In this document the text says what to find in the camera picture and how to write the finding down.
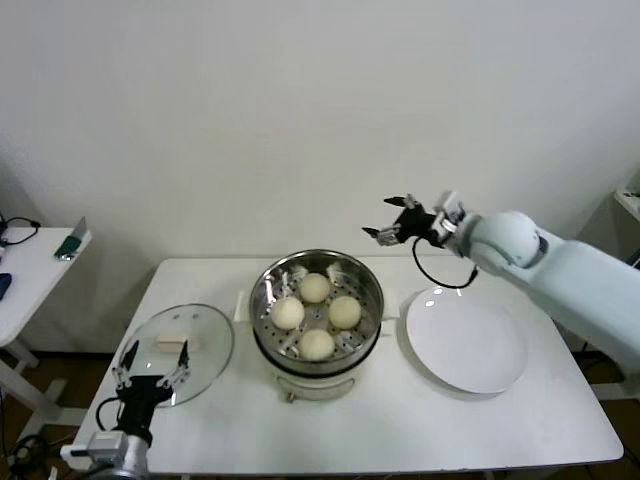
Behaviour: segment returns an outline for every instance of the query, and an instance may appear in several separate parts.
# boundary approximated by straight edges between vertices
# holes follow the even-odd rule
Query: white table
[[[79,425],[86,413],[85,409],[62,408],[56,404],[65,380],[54,380],[43,394],[20,375],[26,365],[37,366],[38,359],[17,340],[31,316],[75,262],[59,261],[53,256],[71,231],[71,228],[41,228],[25,243],[8,246],[0,262],[0,273],[10,273],[13,277],[0,301],[0,348],[19,360],[16,369],[0,362],[0,385],[34,411],[21,437],[37,433],[44,424]],[[9,228],[3,236],[17,241],[31,232],[31,228]],[[87,232],[80,253],[90,241],[91,233]]]
[[[410,258],[361,258],[404,312],[412,295],[432,285]],[[450,256],[424,257],[443,281],[467,278],[469,265]],[[174,259],[158,268],[124,342],[153,314],[177,304],[215,305],[233,318],[271,259]],[[251,335],[235,323],[227,369],[204,393],[159,409],[149,468],[165,474],[338,474],[494,470],[614,460],[622,445],[552,321],[501,280],[481,274],[473,288],[499,295],[526,334],[524,376],[499,395],[457,391],[415,361],[403,321],[382,337],[363,364],[360,383],[327,402],[282,401]],[[80,428],[72,458],[97,430],[97,404],[114,393],[107,374]],[[113,425],[116,406],[102,411]]]

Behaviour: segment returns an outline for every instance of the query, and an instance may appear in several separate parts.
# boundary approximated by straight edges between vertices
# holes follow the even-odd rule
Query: white plate
[[[461,390],[497,393],[527,366],[520,328],[494,300],[468,291],[433,288],[407,314],[409,341],[436,376]]]

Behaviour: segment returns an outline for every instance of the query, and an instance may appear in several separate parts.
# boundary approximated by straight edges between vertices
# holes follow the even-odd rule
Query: power cord
[[[34,229],[33,233],[31,233],[30,235],[27,235],[25,238],[22,238],[16,242],[0,240],[1,246],[20,245],[21,243],[24,243],[27,240],[35,237],[38,234],[38,231],[40,230],[40,228],[42,227],[42,224],[40,222],[37,222],[36,220],[32,220],[31,218],[27,218],[27,217],[11,217],[5,220],[5,216],[2,214],[2,212],[0,212],[0,234],[6,228],[8,228],[12,222],[16,222],[16,221],[27,222]]]
[[[413,242],[413,246],[411,247],[411,253],[413,254],[413,260],[416,262],[416,266],[418,267],[418,270],[420,270],[420,273],[422,273],[425,277],[427,277],[429,280],[431,280],[436,285],[438,285],[440,287],[443,287],[443,288],[450,288],[450,289],[453,289],[453,290],[463,289],[463,288],[467,288],[469,285],[471,285],[473,283],[473,281],[476,279],[476,277],[478,276],[478,267],[477,267],[477,265],[474,265],[473,266],[473,270],[471,271],[471,275],[469,275],[469,279],[466,281],[466,283],[463,283],[462,285],[449,285],[448,283],[439,282],[438,280],[433,278],[431,275],[429,275],[426,272],[426,270],[422,267],[422,265],[420,265],[420,260],[418,260],[418,254],[416,252],[416,248],[418,247],[418,242],[420,242],[420,240],[422,240],[422,238],[420,238],[420,237],[416,238],[416,240]]]
[[[102,410],[102,407],[104,407],[107,403],[116,402],[118,400],[120,400],[118,397],[109,397],[103,400],[102,402],[100,402],[100,405],[98,405],[98,408],[96,408],[96,423],[98,424],[98,428],[103,432],[106,430],[106,428],[104,428],[104,425],[102,424],[102,420],[100,419],[100,410]]]

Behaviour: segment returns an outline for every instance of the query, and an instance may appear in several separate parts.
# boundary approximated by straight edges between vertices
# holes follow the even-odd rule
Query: table leg
[[[640,400],[640,374],[635,374],[620,383],[591,385],[598,400]]]
[[[14,340],[9,345],[5,345],[3,348],[7,350],[11,355],[13,355],[17,360],[25,362],[31,368],[36,368],[38,366],[39,360],[36,358],[36,356],[18,340]]]
[[[47,419],[55,419],[62,412],[62,409],[54,401],[2,361],[0,361],[0,385],[20,403]]]
[[[22,430],[20,438],[39,433],[44,425],[79,427],[87,414],[85,408],[62,408],[56,404],[67,385],[66,380],[53,380],[47,391],[42,393],[18,372],[0,361],[0,385],[6,393],[33,410],[33,415]]]

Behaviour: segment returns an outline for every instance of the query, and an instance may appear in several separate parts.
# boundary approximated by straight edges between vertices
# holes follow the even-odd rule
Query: blue object
[[[10,273],[0,273],[0,300],[2,300],[4,293],[9,289],[12,278]]]

